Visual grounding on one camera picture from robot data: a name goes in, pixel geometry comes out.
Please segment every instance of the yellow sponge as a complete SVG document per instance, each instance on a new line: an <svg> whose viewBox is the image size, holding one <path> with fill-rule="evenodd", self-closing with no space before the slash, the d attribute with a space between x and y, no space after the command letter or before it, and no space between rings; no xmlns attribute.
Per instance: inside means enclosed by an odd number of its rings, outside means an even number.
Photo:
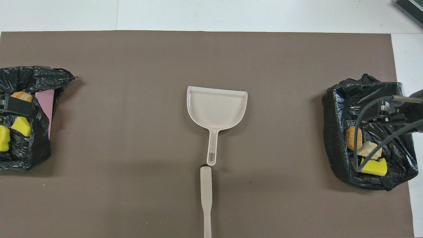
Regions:
<svg viewBox="0 0 423 238"><path fill-rule="evenodd" d="M374 174L379 176L384 176L388 171L388 166L386 165L385 158L379 159L379 161L369 160L367 161L366 165L361 170L362 173L365 174Z"/></svg>
<svg viewBox="0 0 423 238"><path fill-rule="evenodd" d="M0 151L9 150L10 130L9 128L0 125Z"/></svg>
<svg viewBox="0 0 423 238"><path fill-rule="evenodd" d="M16 118L15 123L13 123L11 128L19 131L24 136L31 135L31 126L29 125L29 122L26 120L26 118L22 116L18 116Z"/></svg>

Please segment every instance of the trash bag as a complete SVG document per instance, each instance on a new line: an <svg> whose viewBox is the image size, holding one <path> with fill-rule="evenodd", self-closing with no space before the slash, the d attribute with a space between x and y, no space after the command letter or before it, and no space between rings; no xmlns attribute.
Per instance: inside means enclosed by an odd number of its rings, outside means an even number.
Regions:
<svg viewBox="0 0 423 238"><path fill-rule="evenodd" d="M9 150L0 152L0 169L27 170L50 157L51 148L48 136L49 119L35 97L36 92L54 89L57 99L63 87L75 77L64 69L51 69L44 66L19 66L0 69L0 95L11 95L17 91L25 91L32 95L35 117L27 118L31 127L29 137L11 129L16 116L1 115L3 125L10 129Z"/></svg>
<svg viewBox="0 0 423 238"><path fill-rule="evenodd" d="M347 149L345 130L370 101L391 95L402 96L401 83L380 82L364 74L360 80L346 79L329 88L323 96L324 145L335 176L349 184L371 190L390 191L418 174L411 134L403 134L382 148L387 162L385 176L359 173L352 164L353 152ZM401 126L366 123L360 126L364 141L379 144Z"/></svg>

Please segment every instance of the black cable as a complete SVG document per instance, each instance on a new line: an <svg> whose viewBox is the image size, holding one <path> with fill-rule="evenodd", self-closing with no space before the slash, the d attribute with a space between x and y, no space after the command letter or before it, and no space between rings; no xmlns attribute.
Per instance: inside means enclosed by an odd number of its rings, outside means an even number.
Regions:
<svg viewBox="0 0 423 238"><path fill-rule="evenodd" d="M395 137L403 134L404 132L407 132L408 130L411 130L415 127L418 127L420 125L423 125L423 119L420 119L418 121L415 121L411 124L408 124L407 126L399 129L398 131L392 133L391 135L389 135L385 140L383 140L382 142L380 142L376 148L374 148L370 154L364 159L364 161L360 164L360 166L356 169L357 172L360 172L363 167L366 165L367 161L369 161L371 159L371 157L376 153L376 151L378 151L380 148L382 148L384 145L386 145L388 142L390 142L392 139L394 139Z"/></svg>
<svg viewBox="0 0 423 238"><path fill-rule="evenodd" d="M361 119L364 116L364 113L373 105L383 102L383 101L391 101L394 97L393 96L386 96L386 97L380 97L378 99L375 99L371 102L369 102L366 106L361 109L361 112L358 114L357 120L355 122L355 129L354 129L354 155L353 155L353 165L354 170L358 170L358 162L357 162L357 134L358 134L358 128L360 126Z"/></svg>

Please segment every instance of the dustpan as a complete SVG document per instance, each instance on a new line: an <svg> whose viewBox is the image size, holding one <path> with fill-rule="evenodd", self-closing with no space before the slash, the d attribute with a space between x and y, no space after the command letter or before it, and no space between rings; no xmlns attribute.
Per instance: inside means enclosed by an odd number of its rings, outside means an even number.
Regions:
<svg viewBox="0 0 423 238"><path fill-rule="evenodd" d="M219 131L236 126L247 107L246 91L189 86L187 108L191 119L210 132L207 165L216 164Z"/></svg>

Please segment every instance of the white surface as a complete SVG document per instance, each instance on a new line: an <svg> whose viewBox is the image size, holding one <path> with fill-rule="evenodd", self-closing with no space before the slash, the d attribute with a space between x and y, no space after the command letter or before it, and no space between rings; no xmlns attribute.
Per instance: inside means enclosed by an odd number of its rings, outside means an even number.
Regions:
<svg viewBox="0 0 423 238"><path fill-rule="evenodd" d="M390 0L119 0L117 29L423 33Z"/></svg>
<svg viewBox="0 0 423 238"><path fill-rule="evenodd" d="M423 34L393 34L392 46L398 82L406 96L423 89ZM408 182L414 236L423 237L423 133L413 134L420 174Z"/></svg>
<svg viewBox="0 0 423 238"><path fill-rule="evenodd" d="M0 31L115 30L118 0L0 0Z"/></svg>
<svg viewBox="0 0 423 238"><path fill-rule="evenodd" d="M423 28L392 0L0 0L0 31L116 29L405 33L392 35L397 79L407 95L423 89ZM422 167L423 134L413 137ZM422 175L409 187L423 237Z"/></svg>

